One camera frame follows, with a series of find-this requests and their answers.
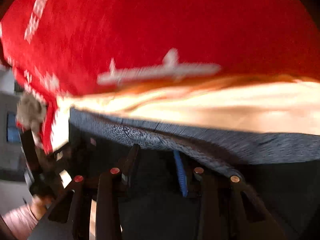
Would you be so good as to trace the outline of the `black pants blue trim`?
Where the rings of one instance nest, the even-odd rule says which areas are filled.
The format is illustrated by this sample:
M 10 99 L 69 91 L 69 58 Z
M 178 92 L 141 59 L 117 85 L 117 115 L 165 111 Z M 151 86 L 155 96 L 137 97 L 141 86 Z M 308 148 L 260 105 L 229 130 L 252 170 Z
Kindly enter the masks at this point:
M 252 133 L 96 115 L 71 110 L 70 126 L 126 146 L 179 150 L 244 179 L 289 239 L 319 239 L 319 136 Z

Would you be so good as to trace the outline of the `blue window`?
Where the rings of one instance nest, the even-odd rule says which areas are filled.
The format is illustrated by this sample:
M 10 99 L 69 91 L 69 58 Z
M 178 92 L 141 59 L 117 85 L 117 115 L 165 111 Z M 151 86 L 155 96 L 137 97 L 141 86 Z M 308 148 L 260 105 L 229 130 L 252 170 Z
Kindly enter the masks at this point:
M 7 142 L 19 144 L 20 129 L 16 125 L 16 114 L 9 112 L 7 114 Z

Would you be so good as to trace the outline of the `grey plush toy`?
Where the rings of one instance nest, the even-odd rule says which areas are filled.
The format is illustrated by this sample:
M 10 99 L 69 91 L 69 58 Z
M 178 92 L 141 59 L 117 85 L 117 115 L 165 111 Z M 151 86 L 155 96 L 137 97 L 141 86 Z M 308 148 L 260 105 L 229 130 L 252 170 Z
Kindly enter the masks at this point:
M 25 129 L 38 133 L 40 124 L 44 122 L 47 113 L 45 103 L 38 101 L 32 94 L 23 93 L 17 104 L 17 121 Z

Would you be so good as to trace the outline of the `peach cushion cover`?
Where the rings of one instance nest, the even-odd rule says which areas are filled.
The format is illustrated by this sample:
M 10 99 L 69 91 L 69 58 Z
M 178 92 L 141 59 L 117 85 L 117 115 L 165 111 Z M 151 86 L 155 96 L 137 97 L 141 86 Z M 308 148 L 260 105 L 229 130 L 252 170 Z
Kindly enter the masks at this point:
M 71 108 L 120 118 L 245 132 L 319 134 L 319 81 L 290 75 L 140 82 L 57 98 L 51 150 L 68 141 Z

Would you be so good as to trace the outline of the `red blanket white characters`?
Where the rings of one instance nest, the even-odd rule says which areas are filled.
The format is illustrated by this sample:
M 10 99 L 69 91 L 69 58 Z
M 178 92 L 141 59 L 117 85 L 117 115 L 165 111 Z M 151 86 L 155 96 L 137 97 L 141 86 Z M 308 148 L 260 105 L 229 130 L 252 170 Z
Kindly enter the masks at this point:
M 319 81 L 319 28 L 300 0 L 7 0 L 1 59 L 47 104 L 140 82 L 290 75 Z

